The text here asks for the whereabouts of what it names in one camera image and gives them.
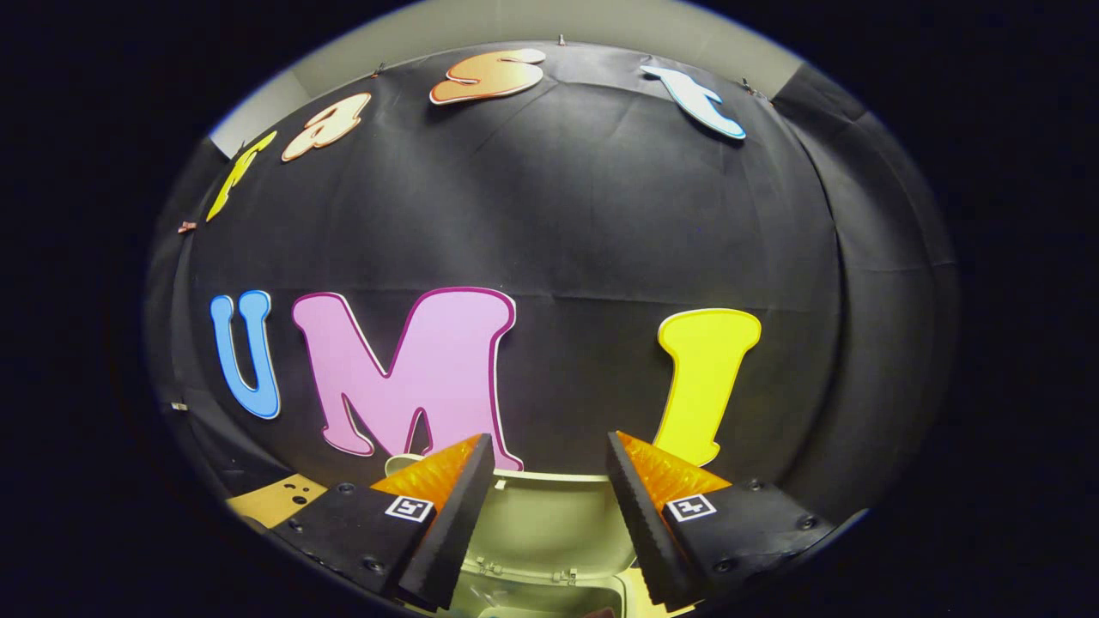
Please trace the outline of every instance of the pink letter m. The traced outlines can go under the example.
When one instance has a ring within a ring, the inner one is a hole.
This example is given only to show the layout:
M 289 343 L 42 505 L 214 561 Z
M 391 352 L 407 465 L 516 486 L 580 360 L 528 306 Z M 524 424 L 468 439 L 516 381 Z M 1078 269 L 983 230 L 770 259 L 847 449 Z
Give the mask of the pink letter m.
M 515 304 L 507 295 L 457 287 L 421 296 L 388 373 L 343 296 L 299 298 L 293 321 L 306 335 L 329 444 L 354 455 L 374 454 L 374 445 L 352 421 L 354 406 L 387 453 L 407 453 L 424 415 L 430 444 L 424 455 L 488 433 L 496 467 L 523 470 L 523 462 L 504 446 L 496 395 L 497 347 L 515 323 Z

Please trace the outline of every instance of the letter m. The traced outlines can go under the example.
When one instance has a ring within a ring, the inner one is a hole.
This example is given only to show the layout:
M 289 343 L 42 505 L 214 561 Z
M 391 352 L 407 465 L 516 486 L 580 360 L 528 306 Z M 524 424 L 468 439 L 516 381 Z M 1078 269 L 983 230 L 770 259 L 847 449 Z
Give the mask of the letter m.
M 515 304 L 507 295 L 468 287 L 423 295 L 409 313 L 388 373 L 343 296 L 299 298 L 293 321 L 306 336 L 329 444 L 374 454 L 370 440 L 355 427 L 354 408 L 387 453 L 407 453 L 423 415 L 429 434 L 423 454 L 488 433 L 496 467 L 523 470 L 504 446 L 496 391 L 497 347 L 515 323 Z

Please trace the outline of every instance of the screw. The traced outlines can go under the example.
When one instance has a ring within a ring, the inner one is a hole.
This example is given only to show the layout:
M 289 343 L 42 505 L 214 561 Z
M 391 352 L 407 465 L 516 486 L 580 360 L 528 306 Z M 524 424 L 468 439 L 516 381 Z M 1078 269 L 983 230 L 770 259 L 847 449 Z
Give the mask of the screw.
M 717 571 L 718 573 L 729 573 L 735 567 L 736 567 L 736 561 L 731 558 L 726 558 L 725 560 L 722 560 L 718 564 L 713 565 L 713 570 Z
M 367 570 L 369 571 L 377 573 L 378 575 L 381 575 L 382 573 L 386 572 L 386 565 L 381 564 L 380 562 L 374 560 L 370 556 L 366 556 L 363 559 L 363 566 L 367 567 Z

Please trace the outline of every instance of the cutout letter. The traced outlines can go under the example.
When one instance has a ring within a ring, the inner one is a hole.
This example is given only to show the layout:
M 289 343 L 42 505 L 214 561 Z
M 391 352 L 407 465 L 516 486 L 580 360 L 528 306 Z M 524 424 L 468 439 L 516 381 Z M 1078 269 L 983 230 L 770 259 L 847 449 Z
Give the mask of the cutout letter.
M 236 397 L 244 409 L 262 419 L 273 419 L 278 416 L 278 385 L 275 383 L 275 372 L 271 369 L 265 321 L 270 309 L 271 297 L 266 291 L 256 289 L 241 295 L 241 314 L 244 316 L 245 330 L 248 333 L 252 366 L 256 371 L 256 387 L 252 388 L 244 384 L 244 378 L 241 377 L 241 369 L 236 364 L 236 351 L 233 350 L 233 327 L 230 324 L 233 318 L 233 299 L 219 296 L 210 301 L 210 317 L 213 318 L 213 334 L 218 345 L 218 357 L 221 360 L 221 373 L 225 376 L 233 397 Z
M 389 372 L 343 296 L 299 298 L 293 321 L 306 335 L 329 444 L 354 455 L 374 453 L 351 418 L 353 406 L 390 455 L 409 451 L 423 415 L 429 446 L 422 454 L 488 433 L 496 467 L 523 468 L 504 445 L 497 401 L 497 346 L 515 323 L 515 302 L 507 295 L 481 288 L 423 295 L 409 312 Z
M 522 92 L 542 80 L 542 69 L 532 64 L 546 59 L 537 49 L 490 52 L 466 58 L 446 71 L 446 81 L 431 89 L 436 106 L 490 99 Z
M 233 164 L 233 170 L 229 173 L 229 178 L 225 178 L 225 184 L 221 186 L 221 191 L 218 192 L 218 199 L 213 200 L 213 206 L 210 207 L 210 212 L 207 213 L 208 222 L 225 207 L 225 202 L 229 200 L 229 190 L 235 187 L 241 181 L 241 178 L 244 178 L 244 173 L 248 170 L 248 166 L 252 165 L 253 159 L 256 158 L 259 151 L 266 148 L 271 143 L 277 133 L 278 131 L 271 131 L 266 137 L 259 140 L 256 145 L 244 151 L 236 158 L 236 163 Z
M 323 148 L 346 135 L 362 121 L 358 113 L 370 102 L 369 92 L 352 95 L 309 119 L 306 130 L 286 145 L 282 161 L 293 161 L 312 148 Z
M 713 108 L 713 103 L 710 102 L 715 101 L 720 103 L 721 97 L 712 90 L 707 90 L 696 84 L 689 75 L 669 68 L 644 65 L 642 65 L 641 70 L 659 77 L 660 81 L 664 82 L 664 87 L 671 95 L 671 98 L 676 100 L 676 103 L 684 111 L 691 114 L 695 120 L 734 140 L 743 140 L 745 137 L 744 129 L 741 129 L 740 124 L 718 113 L 718 110 Z
M 721 449 L 713 438 L 741 360 L 759 341 L 759 320 L 732 309 L 676 313 L 657 334 L 675 361 L 667 407 L 653 445 L 701 466 Z

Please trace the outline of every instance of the container lid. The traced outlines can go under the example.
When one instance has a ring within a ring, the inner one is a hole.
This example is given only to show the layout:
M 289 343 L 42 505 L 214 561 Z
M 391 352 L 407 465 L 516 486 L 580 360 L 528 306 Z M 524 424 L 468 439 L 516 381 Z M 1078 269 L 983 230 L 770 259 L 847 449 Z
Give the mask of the container lid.
M 386 475 L 423 459 L 386 462 Z M 507 580 L 568 583 L 630 567 L 635 554 L 610 478 L 495 470 L 463 569 Z

